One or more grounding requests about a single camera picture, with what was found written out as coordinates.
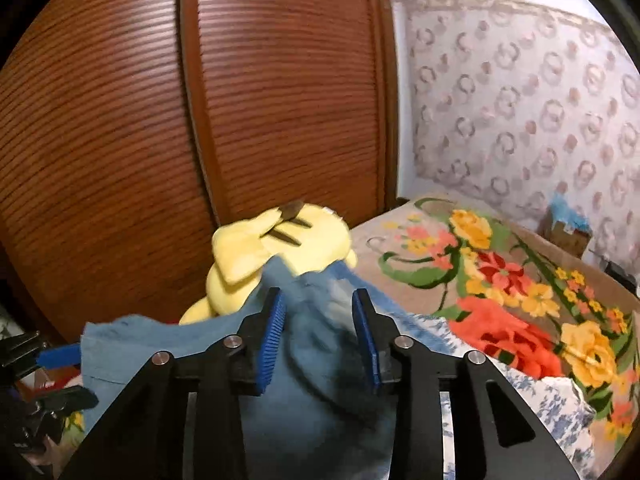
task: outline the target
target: yellow flower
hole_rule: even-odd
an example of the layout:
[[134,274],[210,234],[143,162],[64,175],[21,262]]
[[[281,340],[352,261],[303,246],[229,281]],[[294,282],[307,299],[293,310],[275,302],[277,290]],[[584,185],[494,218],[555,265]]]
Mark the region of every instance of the yellow flower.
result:
[[571,271],[571,277],[574,279],[574,282],[578,285],[584,285],[584,276],[581,275],[577,270]]
[[470,260],[473,260],[473,261],[475,261],[476,258],[478,257],[478,253],[471,250],[471,248],[469,247],[463,247],[462,249],[460,249],[460,254],[462,254],[465,258],[469,258]]
[[576,295],[576,293],[572,291],[570,288],[566,288],[563,294],[565,298],[567,298],[572,303],[575,303],[575,301],[578,299],[578,296]]
[[478,216],[472,211],[454,209],[449,218],[453,231],[460,238],[464,238],[476,249],[488,249],[491,244],[491,226],[486,218]]
[[482,278],[471,278],[466,282],[466,293],[479,296],[484,294],[489,300],[494,300],[500,306],[518,306],[519,299],[515,296],[510,296],[503,290],[492,286],[484,286]]
[[472,280],[482,281],[484,280],[484,274],[476,267],[476,258],[478,253],[473,252],[468,247],[460,249],[462,253],[462,268],[465,269],[465,274]]
[[527,289],[527,297],[522,300],[522,309],[533,317],[547,314],[560,317],[560,306],[551,299],[553,296],[553,289],[549,285],[533,283]]
[[564,343],[562,357],[582,384],[599,388],[613,381],[618,372],[616,356],[596,322],[563,323],[560,341]]
[[589,306],[593,309],[594,312],[602,312],[602,305],[599,301],[591,300],[589,302]]
[[418,238],[417,240],[407,240],[406,249],[416,256],[424,256],[429,252],[429,247],[433,245],[433,238]]
[[631,433],[631,428],[631,423],[621,424],[620,426],[618,426],[615,422],[607,420],[604,426],[604,435],[607,440],[616,440],[618,438],[618,435],[622,435],[625,437],[629,436],[629,434]]
[[631,381],[633,380],[633,378],[629,376],[629,372],[632,372],[631,368],[629,368],[628,371],[622,372],[621,374],[618,374],[613,378],[612,384],[615,384],[621,392],[629,391]]
[[516,296],[510,296],[503,290],[500,290],[500,288],[495,288],[495,287],[486,288],[484,290],[484,295],[489,300],[494,300],[495,303],[497,303],[500,306],[506,305],[506,306],[516,307],[520,304],[519,298],[517,298]]
[[611,310],[611,312],[613,313],[613,315],[618,321],[622,321],[625,317],[625,315],[622,313],[622,311],[618,307],[614,307]]
[[473,294],[478,296],[479,294],[484,294],[486,287],[482,284],[482,280],[478,280],[477,278],[473,278],[471,280],[467,280],[466,282],[466,293]]

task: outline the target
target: metal bolt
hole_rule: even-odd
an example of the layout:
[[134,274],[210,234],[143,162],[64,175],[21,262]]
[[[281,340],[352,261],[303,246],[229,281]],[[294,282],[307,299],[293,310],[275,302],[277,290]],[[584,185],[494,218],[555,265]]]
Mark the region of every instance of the metal bolt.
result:
[[238,348],[242,344],[242,338],[239,335],[228,335],[223,343],[227,348]]
[[151,362],[158,366],[165,365],[169,362],[170,358],[171,356],[169,355],[169,352],[165,352],[165,351],[156,352],[151,358]]
[[486,361],[486,355],[478,350],[472,350],[466,355],[466,358],[469,359],[475,365],[481,365]]
[[407,335],[399,335],[394,339],[394,343],[398,348],[411,348],[414,345],[414,340]]

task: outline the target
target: plush ear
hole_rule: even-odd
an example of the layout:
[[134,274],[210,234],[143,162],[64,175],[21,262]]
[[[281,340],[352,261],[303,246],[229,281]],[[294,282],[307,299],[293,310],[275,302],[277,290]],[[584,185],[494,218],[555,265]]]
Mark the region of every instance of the plush ear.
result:
[[347,257],[344,259],[344,262],[347,264],[347,267],[349,267],[350,269],[356,268],[356,265],[358,264],[358,257],[356,256],[356,253],[353,252],[353,249],[349,249],[349,253],[347,254]]
[[188,325],[191,323],[198,323],[205,319],[209,319],[213,315],[211,307],[209,306],[209,300],[207,298],[202,298],[189,307],[187,312],[185,312],[180,318],[179,324]]
[[235,285],[262,268],[271,253],[260,238],[280,217],[278,209],[269,209],[256,218],[222,226],[213,233],[213,257],[225,283]]

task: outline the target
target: wooden wardrobe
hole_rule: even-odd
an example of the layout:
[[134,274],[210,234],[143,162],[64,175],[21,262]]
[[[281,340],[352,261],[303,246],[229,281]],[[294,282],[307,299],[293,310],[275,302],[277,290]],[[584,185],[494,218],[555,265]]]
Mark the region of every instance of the wooden wardrobe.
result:
[[0,71],[0,240],[53,329],[204,295],[217,225],[395,200],[388,0],[51,0]]

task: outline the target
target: pikachu plush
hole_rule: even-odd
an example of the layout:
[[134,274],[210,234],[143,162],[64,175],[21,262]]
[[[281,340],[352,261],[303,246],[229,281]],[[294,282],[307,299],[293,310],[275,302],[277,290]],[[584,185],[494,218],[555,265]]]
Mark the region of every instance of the pikachu plush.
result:
[[184,313],[180,324],[238,311],[260,282],[262,266],[275,254],[294,276],[323,270],[337,260],[351,269],[357,262],[342,218],[329,208],[302,202],[222,226],[211,243],[214,264],[207,275],[207,296]]

